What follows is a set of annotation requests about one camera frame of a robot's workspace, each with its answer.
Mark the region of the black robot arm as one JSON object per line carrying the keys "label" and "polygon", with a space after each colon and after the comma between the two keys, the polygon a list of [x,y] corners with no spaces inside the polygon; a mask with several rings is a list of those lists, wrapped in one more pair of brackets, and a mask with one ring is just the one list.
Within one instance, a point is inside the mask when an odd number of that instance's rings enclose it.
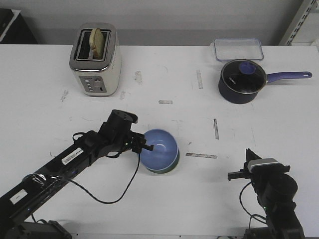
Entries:
{"label": "black robot arm", "polygon": [[72,235],[57,221],[26,222],[26,219],[97,159],[119,157],[131,150],[152,151],[143,134],[131,131],[138,117],[112,110],[99,131],[77,133],[74,143],[0,198],[0,237],[2,239],[70,239]]}
{"label": "black robot arm", "polygon": [[279,163],[274,158],[261,158],[251,149],[246,149],[243,169],[228,173],[228,180],[250,179],[259,205],[263,208],[262,228],[249,227],[246,239],[303,239],[302,225],[296,214],[293,198],[298,190],[296,181],[287,173],[290,166]]}

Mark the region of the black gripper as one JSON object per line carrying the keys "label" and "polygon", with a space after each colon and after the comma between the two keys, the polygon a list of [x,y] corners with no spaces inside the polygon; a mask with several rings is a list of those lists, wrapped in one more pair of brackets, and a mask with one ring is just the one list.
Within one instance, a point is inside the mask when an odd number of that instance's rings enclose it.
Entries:
{"label": "black gripper", "polygon": [[104,142],[111,146],[109,152],[122,153],[130,149],[135,153],[141,153],[142,149],[153,151],[154,145],[146,145],[147,140],[143,134],[131,131],[132,124],[120,119],[111,111],[107,121],[102,123],[98,131]]}
{"label": "black gripper", "polygon": [[237,172],[229,172],[228,173],[229,181],[234,179],[241,179],[241,178],[250,179],[252,183],[259,184],[257,186],[257,189],[260,189],[266,185],[266,181],[269,180],[269,177],[272,174],[288,173],[291,169],[290,165],[284,165],[282,163],[279,163],[277,165],[258,167],[253,169],[252,172],[249,172],[248,170],[249,162],[252,160],[259,160],[262,158],[249,148],[247,148],[245,152],[246,152],[246,162],[244,163],[243,169],[240,169],[240,171],[237,171]]}

